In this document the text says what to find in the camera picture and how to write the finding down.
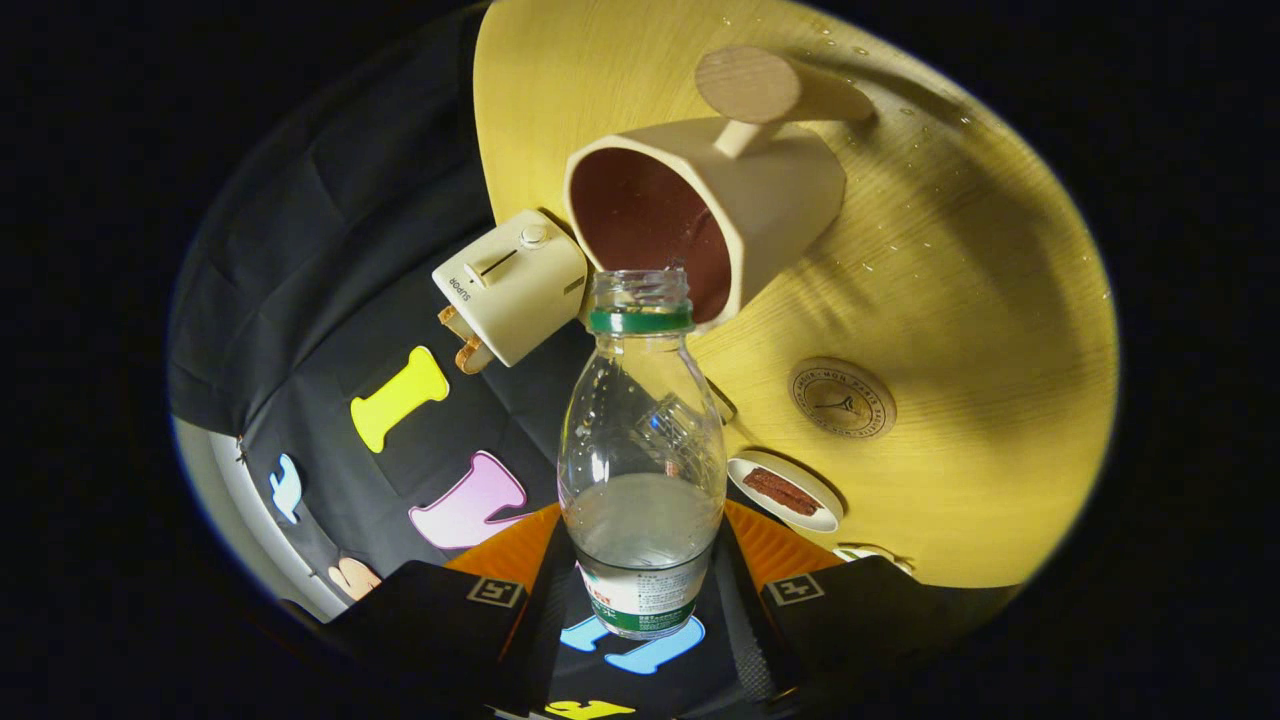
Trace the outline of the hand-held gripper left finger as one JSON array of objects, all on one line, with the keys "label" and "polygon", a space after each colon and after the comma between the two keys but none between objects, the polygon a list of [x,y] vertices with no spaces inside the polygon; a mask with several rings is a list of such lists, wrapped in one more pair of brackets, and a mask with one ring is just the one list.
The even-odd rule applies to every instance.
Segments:
[{"label": "hand-held gripper left finger", "polygon": [[445,565],[403,564],[320,635],[396,719],[524,717],[549,700],[572,570],[549,505]]}]

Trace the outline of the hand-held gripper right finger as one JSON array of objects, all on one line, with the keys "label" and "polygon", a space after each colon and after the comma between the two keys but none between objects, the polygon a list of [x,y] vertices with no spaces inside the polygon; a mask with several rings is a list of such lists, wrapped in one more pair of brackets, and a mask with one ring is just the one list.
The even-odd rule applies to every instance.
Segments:
[{"label": "hand-held gripper right finger", "polygon": [[713,568],[739,679],[768,716],[833,716],[896,685],[1020,592],[925,584],[882,553],[841,559],[735,501]]}]

